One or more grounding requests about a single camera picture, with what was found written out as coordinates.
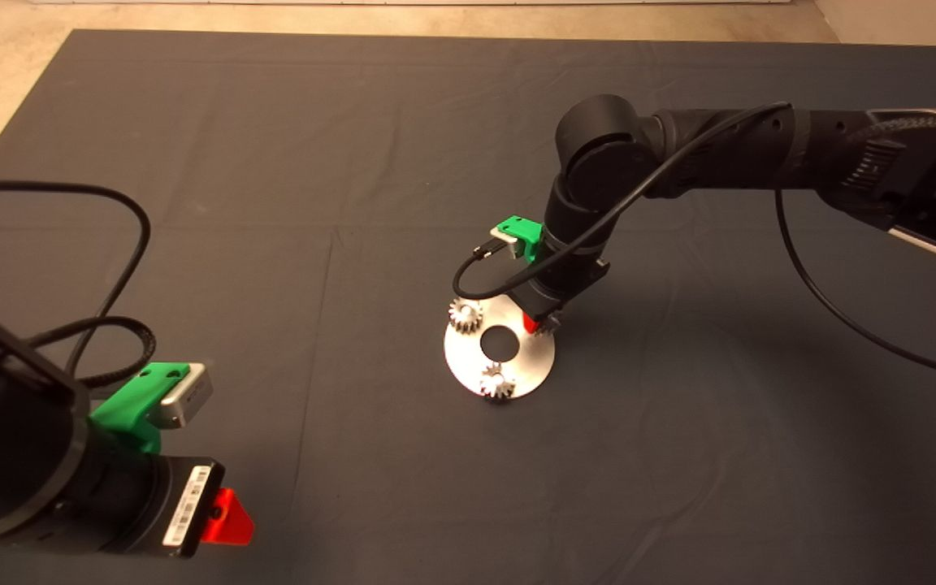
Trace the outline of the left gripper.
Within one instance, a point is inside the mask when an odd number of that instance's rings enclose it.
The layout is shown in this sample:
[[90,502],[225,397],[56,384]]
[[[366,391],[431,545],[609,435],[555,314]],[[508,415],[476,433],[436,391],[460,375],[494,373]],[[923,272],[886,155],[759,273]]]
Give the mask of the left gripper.
[[137,519],[131,553],[187,559],[201,544],[250,545],[255,522],[233,489],[222,487],[224,466],[210,457],[155,456],[151,500]]

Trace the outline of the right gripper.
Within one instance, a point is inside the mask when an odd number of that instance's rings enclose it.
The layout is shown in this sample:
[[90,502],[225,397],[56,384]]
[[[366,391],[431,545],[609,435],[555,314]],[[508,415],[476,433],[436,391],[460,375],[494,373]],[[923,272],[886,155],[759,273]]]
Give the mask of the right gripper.
[[509,299],[522,311],[522,328],[536,333],[539,323],[565,306],[608,274],[610,263],[602,249],[577,249],[560,263],[509,292]]

